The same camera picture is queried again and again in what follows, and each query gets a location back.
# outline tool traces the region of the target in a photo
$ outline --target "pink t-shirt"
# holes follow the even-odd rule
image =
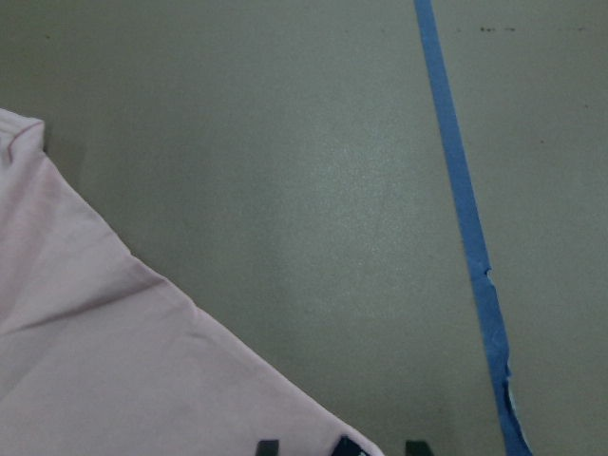
[[[381,451],[133,257],[0,109],[0,454]]]

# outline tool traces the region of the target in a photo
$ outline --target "gray floor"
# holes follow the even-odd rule
[[[435,8],[525,430],[606,454],[608,4]],[[504,454],[412,2],[8,0],[0,30],[0,105],[135,255],[388,456]]]

